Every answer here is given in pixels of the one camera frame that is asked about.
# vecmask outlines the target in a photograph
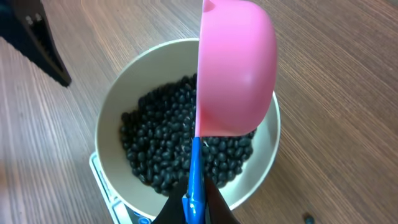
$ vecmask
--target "black object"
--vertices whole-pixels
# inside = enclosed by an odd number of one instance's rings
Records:
[[[224,186],[226,182],[218,182],[220,187]],[[170,191],[169,199],[163,206],[162,211],[154,220],[153,224],[173,223],[185,224],[185,217],[182,208],[181,198],[187,193],[188,178],[182,177],[180,182]],[[223,196],[217,189],[216,185],[208,177],[205,178],[206,187],[206,224],[239,224],[233,216],[228,205],[224,201]]]
[[[195,77],[184,77],[160,86],[139,98],[138,110],[121,115],[119,132],[132,173],[164,195],[189,174],[196,114],[192,83]],[[252,154],[253,136],[203,138],[203,175],[219,188],[232,181]]]
[[[308,213],[303,215],[305,224],[315,224],[315,219]]]
[[[71,83],[40,0],[0,0],[0,36],[62,86]]]

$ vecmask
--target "bowl rim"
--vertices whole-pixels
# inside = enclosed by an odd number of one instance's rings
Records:
[[[96,122],[96,127],[95,127],[95,151],[97,152],[98,155],[98,160],[99,160],[99,164],[101,166],[101,169],[103,170],[103,177],[105,179],[105,181],[107,182],[107,184],[111,187],[112,191],[118,196],[118,199],[120,199],[120,201],[122,201],[123,204],[125,204],[126,206],[128,206],[130,209],[132,209],[135,212],[138,212],[140,215],[143,215],[147,218],[150,218],[151,220],[154,220],[156,217],[147,214],[146,212],[143,212],[139,209],[137,209],[135,206],[131,205],[128,201],[126,201],[120,194],[119,192],[114,188],[113,184],[108,180],[107,176],[106,176],[106,172],[103,169],[103,162],[100,156],[100,151],[98,150],[98,125],[100,123],[100,119],[102,117],[103,114],[103,110],[104,110],[104,106],[105,106],[105,102],[107,101],[108,97],[109,97],[109,93],[111,92],[111,90],[114,87],[114,84],[119,80],[120,76],[126,72],[126,70],[136,61],[138,61],[140,58],[142,58],[143,56],[151,53],[154,50],[157,50],[161,47],[164,47],[166,45],[170,45],[170,44],[175,44],[178,42],[198,42],[199,38],[185,38],[185,39],[177,39],[177,40],[171,40],[171,41],[167,41],[164,43],[161,43],[159,45],[156,45],[154,47],[151,47],[150,49],[144,51],[143,53],[139,54],[138,56],[136,56],[133,60],[131,60],[120,72],[118,77],[112,82],[111,87],[108,89],[106,96],[103,100],[103,104],[101,105],[101,110],[99,111],[99,115],[98,115],[98,119]],[[264,181],[264,179],[266,178],[269,170],[271,169],[272,165],[274,164],[275,161],[275,157],[279,148],[279,140],[280,140],[280,132],[281,132],[281,118],[280,118],[280,111],[279,111],[279,104],[277,101],[277,97],[275,92],[272,93],[272,102],[274,102],[275,104],[275,109],[276,109],[276,116],[277,116],[277,136],[276,136],[276,140],[275,140],[275,146],[274,146],[274,151],[271,155],[271,162],[268,164],[267,168],[265,169],[264,173],[262,174],[262,176],[259,178],[259,180],[257,181],[257,183],[254,185],[254,187],[245,194],[245,196],[243,196],[241,199],[239,199],[237,202],[233,203],[231,206],[229,206],[230,210],[234,210],[236,207],[238,207],[239,205],[241,205],[244,201],[246,201],[258,188],[259,186],[262,184],[262,182]]]

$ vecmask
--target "pink measuring cup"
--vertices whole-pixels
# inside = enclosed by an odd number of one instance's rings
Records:
[[[248,1],[204,0],[195,136],[254,130],[271,103],[277,42],[271,19]]]

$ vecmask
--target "kitchen scale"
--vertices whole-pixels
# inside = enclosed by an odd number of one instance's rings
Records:
[[[105,204],[115,224],[151,224],[152,220],[127,207],[104,178],[96,152],[90,156],[90,167],[99,186]]]

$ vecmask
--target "wooden table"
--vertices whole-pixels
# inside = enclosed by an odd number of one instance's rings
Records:
[[[279,41],[279,154],[242,223],[398,222],[398,7],[383,0],[256,1]],[[0,223],[111,223],[88,165],[118,72],[197,37],[201,1],[44,0],[73,83],[0,39]]]

